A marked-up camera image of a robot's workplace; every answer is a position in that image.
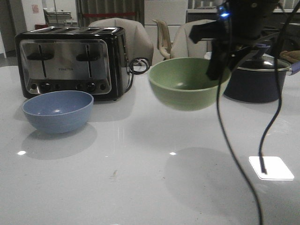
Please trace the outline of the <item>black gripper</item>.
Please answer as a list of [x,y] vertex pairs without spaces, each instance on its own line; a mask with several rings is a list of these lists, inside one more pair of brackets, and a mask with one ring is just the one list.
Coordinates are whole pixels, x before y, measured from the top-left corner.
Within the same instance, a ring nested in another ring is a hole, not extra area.
[[210,80],[231,76],[228,66],[231,51],[278,35],[278,29],[266,25],[278,3],[278,0],[226,0],[217,7],[216,21],[192,27],[189,38],[193,43],[212,41],[206,71]]

